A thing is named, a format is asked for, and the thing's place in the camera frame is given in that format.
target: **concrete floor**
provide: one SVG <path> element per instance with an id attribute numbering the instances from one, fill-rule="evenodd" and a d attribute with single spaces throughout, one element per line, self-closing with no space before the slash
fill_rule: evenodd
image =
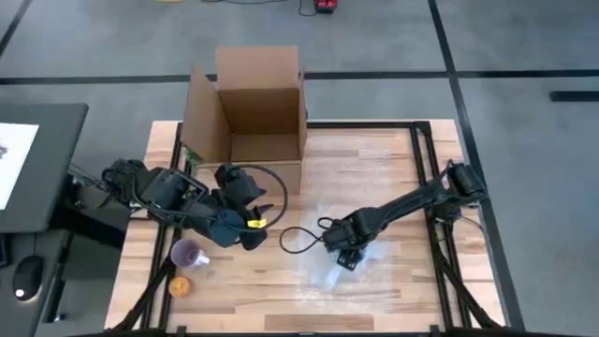
<path id="1" fill-rule="evenodd" d="M 0 35 L 20 2 L 0 2 Z M 599 68 L 595 0 L 438 5 L 458 70 Z M 225 44 L 298 45 L 308 71 L 445 70 L 426 0 L 344 0 L 334 15 L 313 18 L 297 6 L 34 0 L 0 57 L 0 78 L 213 72 L 213 49 Z M 306 86 L 315 119 L 458 117 L 446 79 Z M 526 328 L 598 335 L 597 105 L 551 103 L 548 92 L 598 90 L 599 80 L 460 86 Z M 95 174 L 117 157 L 141 158 L 151 122 L 180 119 L 185 96 L 186 83 L 0 86 L 2 103 L 89 104 L 74 162 Z M 103 322 L 81 324 L 98 331 Z"/>

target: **cardboard box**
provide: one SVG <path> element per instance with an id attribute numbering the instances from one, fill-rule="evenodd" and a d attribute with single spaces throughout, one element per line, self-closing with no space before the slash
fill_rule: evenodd
<path id="1" fill-rule="evenodd" d="M 201 157 L 201 168 L 258 164 L 279 174 L 289 194 L 299 194 L 306 109 L 298 48 L 218 48 L 216 72 L 216 88 L 199 68 L 192 72 L 183 144 Z M 248 172 L 269 194 L 281 192 L 270 176 Z"/>

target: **plastic cup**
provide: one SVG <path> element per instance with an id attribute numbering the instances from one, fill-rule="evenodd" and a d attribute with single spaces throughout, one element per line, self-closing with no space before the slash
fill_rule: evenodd
<path id="1" fill-rule="evenodd" d="M 170 259 L 181 268 L 200 267 L 210 263 L 210 259 L 204 255 L 199 244 L 191 239 L 182 239 L 172 246 Z"/>

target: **wooden tabletop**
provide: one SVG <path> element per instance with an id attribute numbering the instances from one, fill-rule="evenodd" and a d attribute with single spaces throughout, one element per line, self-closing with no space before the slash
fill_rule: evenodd
<path id="1" fill-rule="evenodd" d="M 145 156 L 148 167 L 168 167 L 177 123 L 154 122 Z M 460 160 L 454 122 L 430 123 L 439 166 L 444 167 L 448 159 Z M 199 170 L 197 178 L 215 187 L 209 170 Z M 197 240 L 212 262 L 200 269 L 177 270 L 177 275 L 192 280 L 194 291 L 187 298 L 173 299 L 168 330 L 185 325 L 191 332 L 400 332 L 443 325 L 423 212 L 390 225 L 371 244 L 372 258 L 338 277 L 333 277 L 339 270 L 321 244 L 304 254 L 289 255 L 278 243 L 287 227 L 320 233 L 316 226 L 320 216 L 344 217 L 356 208 L 381 205 L 416 188 L 407 129 L 309 129 L 301 195 L 291 198 L 284 219 L 269 230 L 260 247 L 252 252 L 239 246 L 224 249 L 192 230 L 183 233 L 184 238 Z M 276 197 L 261 201 L 280 206 Z M 275 207 L 266 217 L 279 210 Z M 476 210 L 464 214 L 478 221 Z M 123 319 L 145 288 L 156 231 L 155 223 L 131 222 L 107 328 Z M 460 220 L 454 237 L 464 283 L 490 316 L 503 323 L 482 231 Z M 290 232 L 284 243 L 299 249 L 310 241 L 308 235 Z M 448 289 L 459 322 L 453 289 Z M 157 300 L 154 308 L 159 307 Z M 153 310 L 154 327 L 158 311 Z"/>

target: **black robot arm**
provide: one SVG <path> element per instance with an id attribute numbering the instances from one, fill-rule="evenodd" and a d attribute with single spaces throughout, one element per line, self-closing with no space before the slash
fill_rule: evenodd
<path id="1" fill-rule="evenodd" d="M 266 168 L 253 168 L 266 171 L 282 185 L 286 205 L 286 188 L 280 178 Z M 140 161 L 122 159 L 102 172 L 102 181 L 115 200 L 127 207 L 138 204 L 159 224 L 193 229 L 222 247 L 240 242 L 246 250 L 257 248 L 267 238 L 265 229 L 281 218 L 285 207 L 269 224 L 251 226 L 260 223 L 261 214 L 272 205 L 247 206 L 266 191 L 241 167 L 231 164 L 222 165 L 214 179 L 219 188 L 211 190 L 180 170 L 147 170 Z"/>
<path id="2" fill-rule="evenodd" d="M 343 219 L 334 219 L 322 235 L 329 252 L 340 251 L 337 263 L 352 271 L 363 258 L 368 243 L 387 225 L 411 212 L 431 208 L 435 217 L 455 220 L 460 207 L 487 197 L 483 184 L 470 166 L 449 162 L 427 185 L 380 207 L 358 209 Z"/>

